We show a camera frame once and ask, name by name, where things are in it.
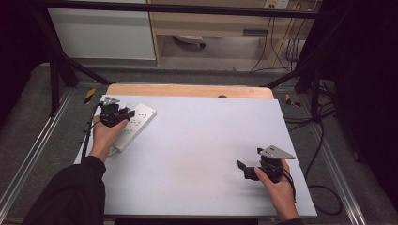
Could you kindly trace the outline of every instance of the white cabinet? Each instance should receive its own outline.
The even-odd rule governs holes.
[[[145,0],[124,2],[146,3]],[[155,60],[147,12],[63,8],[49,8],[49,11],[69,57]]]

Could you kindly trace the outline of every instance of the black cable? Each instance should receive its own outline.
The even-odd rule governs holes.
[[[268,68],[259,68],[259,69],[257,69],[257,70],[254,70],[254,71],[252,71],[251,73],[258,72],[258,71],[261,71],[261,70],[272,70],[272,69],[280,69],[280,68],[285,68],[285,67],[268,67]]]
[[[269,17],[268,26],[267,26],[267,32],[268,32],[269,24],[270,24],[270,23],[271,23],[271,18]],[[255,66],[250,70],[249,73],[255,72],[255,71],[253,71],[253,70],[254,70],[254,69],[258,66],[258,64],[261,62],[261,59],[262,59],[263,56],[264,56],[264,52],[266,51],[266,47],[267,47],[267,35],[266,35],[266,41],[265,41],[265,43],[264,43],[264,49],[263,49],[263,52],[261,53],[260,59],[259,59],[258,62],[255,64]]]
[[[308,189],[313,189],[313,188],[323,188],[323,189],[328,190],[331,194],[333,194],[333,195],[336,197],[337,201],[339,202],[339,209],[338,209],[336,212],[326,211],[325,209],[322,209],[322,208],[319,207],[318,205],[314,204],[314,206],[315,206],[315,208],[316,208],[317,210],[321,211],[321,212],[324,213],[324,214],[331,215],[331,216],[337,216],[337,215],[339,215],[339,214],[343,211],[343,202],[342,202],[342,200],[340,199],[340,196],[339,196],[334,190],[332,190],[332,189],[329,188],[329,187],[320,186],[320,185],[308,186]]]
[[[334,107],[328,108],[322,114],[320,114],[319,118],[323,119],[323,118],[328,117],[329,115],[331,115],[333,113],[334,113]],[[309,125],[312,122],[314,122],[314,120],[312,118],[302,119],[302,118],[288,118],[288,117],[285,117],[284,121],[285,121],[286,124],[296,124],[295,127],[290,127],[288,129],[288,131],[293,131],[295,129],[302,128],[302,127],[304,127],[306,125]]]
[[[314,164],[314,161],[315,161],[317,155],[319,154],[320,149],[321,149],[322,144],[323,144],[323,141],[324,141],[325,129],[324,129],[324,126],[323,126],[323,123],[322,123],[322,117],[321,117],[321,116],[322,116],[322,111],[323,111],[324,107],[326,107],[326,106],[328,106],[328,105],[330,105],[330,104],[332,104],[332,103],[329,102],[329,103],[327,103],[327,104],[324,104],[324,105],[320,108],[320,110],[319,110],[318,117],[320,118],[320,119],[319,119],[319,126],[321,127],[321,137],[320,137],[319,145],[318,145],[318,147],[316,148],[316,151],[315,151],[315,153],[314,153],[314,156],[313,156],[313,158],[311,159],[311,162],[310,162],[310,164],[308,165],[307,170],[306,170],[306,172],[305,172],[305,174],[304,174],[304,179],[305,179],[305,180],[307,180],[308,173],[309,173],[310,169],[312,168],[312,166],[313,166],[313,164]],[[319,211],[321,211],[321,212],[324,213],[324,214],[331,215],[331,216],[339,215],[339,214],[342,212],[342,210],[343,210],[343,203],[342,203],[342,200],[340,199],[340,197],[338,196],[338,194],[337,194],[336,192],[334,192],[332,189],[330,189],[329,187],[320,186],[320,185],[312,185],[312,186],[308,186],[308,188],[323,188],[323,189],[326,189],[326,190],[330,191],[330,192],[336,197],[337,201],[339,202],[339,209],[337,210],[337,212],[330,212],[330,211],[324,210],[324,209],[322,209],[321,207],[319,207],[318,205],[315,204],[314,206],[315,206],[316,209],[318,209]]]
[[[287,170],[283,169],[286,173],[283,173],[284,178],[286,178],[287,182],[289,182],[290,186],[292,187],[293,191],[293,198],[296,202],[296,188],[295,188],[295,183],[293,182],[293,177],[290,175],[290,172]]]
[[[279,63],[281,64],[281,66],[282,66],[284,69],[286,69],[287,71],[290,71],[288,68],[286,68],[286,67],[283,65],[283,63],[282,63],[282,61],[281,61],[281,58],[280,58],[279,55],[276,53],[276,51],[275,51],[275,49],[274,49],[274,47],[273,47],[272,40],[273,40],[273,28],[274,28],[274,27],[275,27],[275,17],[272,17],[271,48],[272,48],[272,50],[273,50],[273,52],[274,52],[276,58],[278,59]]]
[[[315,4],[314,4],[314,6],[312,7],[311,11],[314,11],[314,10],[315,10],[315,7],[316,7],[317,4],[318,4],[318,0],[315,0]]]
[[[289,60],[289,49],[290,49],[290,42],[291,42],[292,40],[291,39],[289,39],[289,42],[287,42],[287,47],[286,47],[286,52],[284,53],[284,57],[286,58],[286,60]]]
[[[91,126],[91,122],[92,122],[93,119],[94,119],[94,115],[95,115],[95,113],[96,113],[96,111],[97,111],[98,106],[101,106],[101,105],[102,105],[101,103],[97,103],[97,104],[94,106],[93,111],[92,111],[91,116],[90,116],[90,120],[87,122],[87,124],[88,124],[88,130],[85,132],[84,145],[83,145],[82,156],[81,156],[81,160],[80,160],[81,163],[84,161],[85,155],[87,154],[87,146],[88,146],[88,141],[90,140],[91,128],[97,124],[97,123],[96,123],[96,124],[94,124],[93,126]]]
[[[97,121],[96,123],[93,124],[93,126],[91,126],[91,128],[93,128],[97,123],[99,123],[100,121]]]
[[[323,108],[324,108],[325,106],[327,106],[327,105],[330,105],[330,104],[331,104],[331,102],[329,102],[329,103],[327,103],[327,104],[324,104],[324,105],[320,108],[320,110],[319,110],[319,118],[321,118],[321,114],[322,114]],[[315,153],[314,153],[314,156],[313,156],[313,158],[311,159],[311,162],[310,162],[310,164],[308,165],[307,170],[306,170],[306,172],[305,172],[305,174],[304,174],[304,178],[305,178],[305,179],[307,179],[308,173],[309,173],[311,167],[313,166],[314,161],[315,161],[316,157],[318,156],[318,154],[319,154],[319,152],[320,152],[320,150],[321,150],[321,147],[322,147],[322,143],[323,143],[323,141],[324,141],[325,130],[324,130],[324,127],[323,127],[322,119],[319,119],[319,126],[321,127],[321,137],[320,137],[319,145],[318,145],[318,147],[316,148]]]
[[[296,32],[296,34],[295,34],[295,36],[294,37],[291,37],[291,38],[293,38],[293,39],[289,39],[289,42],[288,42],[288,45],[287,45],[287,47],[288,47],[288,50],[291,48],[292,49],[292,52],[291,52],[291,60],[288,60],[288,52],[286,52],[286,59],[290,62],[290,69],[293,71],[293,63],[292,63],[292,61],[295,61],[295,62],[297,62],[298,60],[299,60],[299,40],[298,40],[298,36],[299,36],[299,32],[301,31],[301,28],[302,28],[302,26],[305,24],[305,20],[302,20],[302,23],[301,23],[301,25],[298,27],[298,31]]]

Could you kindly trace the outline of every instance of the black robotic gripper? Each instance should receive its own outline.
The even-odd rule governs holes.
[[[99,120],[106,127],[116,126],[121,121],[130,119],[135,115],[135,111],[130,111],[129,108],[119,109],[118,104],[102,105]]]
[[[262,150],[262,148],[257,148],[257,153],[260,154]],[[260,164],[260,169],[267,174],[273,183],[281,181],[283,176],[283,165],[280,159],[261,156]],[[239,160],[237,161],[237,166],[243,171],[245,179],[251,179],[253,181],[259,180],[255,174],[254,167],[247,167]]]

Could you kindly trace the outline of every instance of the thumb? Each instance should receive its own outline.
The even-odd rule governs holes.
[[[122,120],[120,123],[118,123],[116,126],[115,126],[115,129],[117,129],[119,132],[123,129],[123,128],[125,128],[126,127],[126,125],[127,125],[127,123],[128,123],[129,121],[126,119],[126,120]]]
[[[273,184],[271,180],[269,180],[269,177],[265,172],[263,172],[260,168],[256,167],[254,168],[255,174],[257,175],[258,179],[263,183],[263,185],[266,188],[270,188],[270,186]]]

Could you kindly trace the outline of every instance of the black sleeve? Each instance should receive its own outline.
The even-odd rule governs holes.
[[[61,170],[26,215],[23,224],[103,224],[105,165],[96,157]]]
[[[278,225],[303,225],[303,224],[304,224],[304,221],[300,217],[292,218],[287,221],[278,223]]]

